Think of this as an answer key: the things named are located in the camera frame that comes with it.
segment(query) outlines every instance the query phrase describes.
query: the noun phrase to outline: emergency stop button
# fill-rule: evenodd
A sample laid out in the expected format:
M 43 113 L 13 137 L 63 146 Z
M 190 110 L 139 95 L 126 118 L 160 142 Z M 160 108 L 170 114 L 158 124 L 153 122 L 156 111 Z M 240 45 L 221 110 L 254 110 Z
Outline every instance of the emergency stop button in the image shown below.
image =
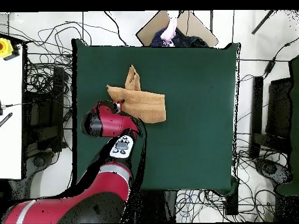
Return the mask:
M 0 38 L 0 58 L 6 58 L 12 55 L 11 42 L 5 38 Z

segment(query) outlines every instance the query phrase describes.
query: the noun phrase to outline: cardboard box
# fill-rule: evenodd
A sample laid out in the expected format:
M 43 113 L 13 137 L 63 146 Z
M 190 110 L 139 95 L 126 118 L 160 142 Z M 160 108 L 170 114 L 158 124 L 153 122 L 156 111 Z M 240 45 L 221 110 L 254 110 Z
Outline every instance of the cardboard box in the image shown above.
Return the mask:
M 202 22 L 190 12 L 188 22 L 188 11 L 184 11 L 178 18 L 177 28 L 187 36 L 197 36 L 203 39 L 209 47 L 214 47 L 218 43 L 215 35 L 207 29 Z M 169 16 L 165 10 L 159 11 L 143 28 L 141 28 L 136 34 L 137 38 L 144 46 L 150 46 L 155 33 L 159 30 L 168 27 Z

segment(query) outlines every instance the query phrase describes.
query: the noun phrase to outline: brown fabric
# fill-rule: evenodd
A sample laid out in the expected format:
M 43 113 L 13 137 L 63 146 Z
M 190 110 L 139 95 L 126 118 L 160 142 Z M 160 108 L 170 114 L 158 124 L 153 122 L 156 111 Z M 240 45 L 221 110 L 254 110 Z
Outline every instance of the brown fabric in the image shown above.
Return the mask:
M 148 124 L 166 120 L 165 95 L 141 91 L 140 77 L 131 65 L 124 89 L 107 85 L 113 100 L 124 100 L 123 111 Z

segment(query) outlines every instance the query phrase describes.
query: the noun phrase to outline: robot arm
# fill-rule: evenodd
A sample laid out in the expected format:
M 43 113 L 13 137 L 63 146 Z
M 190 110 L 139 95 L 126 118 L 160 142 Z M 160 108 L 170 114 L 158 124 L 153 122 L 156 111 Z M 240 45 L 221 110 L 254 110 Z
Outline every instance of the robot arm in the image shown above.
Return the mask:
M 114 103 L 109 107 L 109 102 L 102 102 L 89 111 L 81 123 L 86 135 L 115 135 L 76 185 L 81 193 L 74 197 L 17 204 L 9 209 L 4 224 L 120 222 L 130 192 L 131 155 L 138 128 L 130 117 L 118 115 L 118 110 Z

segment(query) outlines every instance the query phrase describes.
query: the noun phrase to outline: green table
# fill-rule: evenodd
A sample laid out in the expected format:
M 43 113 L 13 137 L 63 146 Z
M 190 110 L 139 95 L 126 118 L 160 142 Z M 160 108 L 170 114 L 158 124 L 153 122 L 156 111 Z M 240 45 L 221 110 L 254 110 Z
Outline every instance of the green table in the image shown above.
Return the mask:
M 124 87 L 129 66 L 143 91 L 165 95 L 166 121 L 147 124 L 143 189 L 232 190 L 232 137 L 238 44 L 226 49 L 87 47 L 77 50 L 77 176 L 107 142 L 79 130 L 98 100 L 110 100 L 106 85 Z M 137 171 L 142 142 L 133 154 Z

